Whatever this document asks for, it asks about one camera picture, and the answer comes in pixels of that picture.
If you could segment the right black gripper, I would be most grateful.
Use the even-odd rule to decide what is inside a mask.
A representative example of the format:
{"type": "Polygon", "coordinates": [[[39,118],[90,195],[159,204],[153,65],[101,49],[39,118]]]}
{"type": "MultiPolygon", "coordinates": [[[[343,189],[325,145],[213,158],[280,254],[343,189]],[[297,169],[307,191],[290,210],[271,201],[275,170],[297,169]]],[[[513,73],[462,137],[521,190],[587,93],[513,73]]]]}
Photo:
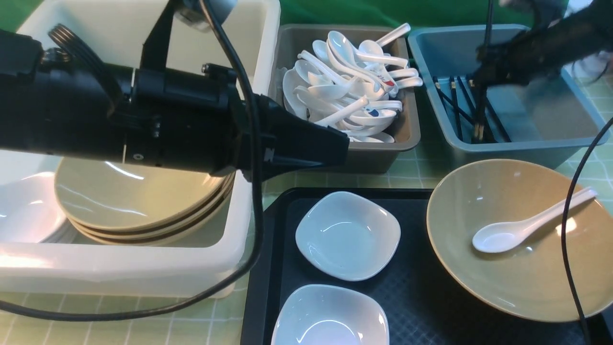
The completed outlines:
{"type": "Polygon", "coordinates": [[[472,74],[474,85],[525,86],[534,79],[559,72],[561,38],[554,32],[522,31],[510,41],[486,45],[478,49],[481,65],[472,74]]]}

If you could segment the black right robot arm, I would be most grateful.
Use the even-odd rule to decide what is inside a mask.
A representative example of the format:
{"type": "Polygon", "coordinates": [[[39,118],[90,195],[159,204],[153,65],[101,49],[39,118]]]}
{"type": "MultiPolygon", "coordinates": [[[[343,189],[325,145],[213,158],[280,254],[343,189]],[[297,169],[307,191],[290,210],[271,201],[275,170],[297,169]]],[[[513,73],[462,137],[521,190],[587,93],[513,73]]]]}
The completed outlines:
{"type": "Polygon", "coordinates": [[[532,13],[534,23],[507,42],[478,48],[481,65],[472,76],[475,85],[525,86],[560,72],[565,65],[612,50],[610,0],[594,0],[570,15],[565,15],[559,0],[501,0],[499,4],[532,13]]]}

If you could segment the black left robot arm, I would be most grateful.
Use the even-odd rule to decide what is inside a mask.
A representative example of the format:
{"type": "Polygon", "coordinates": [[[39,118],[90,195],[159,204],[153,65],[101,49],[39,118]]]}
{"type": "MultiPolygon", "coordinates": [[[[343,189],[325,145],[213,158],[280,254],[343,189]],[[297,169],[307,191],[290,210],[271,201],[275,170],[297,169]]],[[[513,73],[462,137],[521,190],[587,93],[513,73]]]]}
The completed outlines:
{"type": "Polygon", "coordinates": [[[56,24],[44,49],[1,31],[1,148],[210,175],[261,184],[292,171],[342,165],[350,139],[252,91],[222,24],[235,0],[167,0],[136,69],[104,63],[56,24]],[[201,74],[167,67],[171,27],[207,24],[231,64],[201,74]]]}

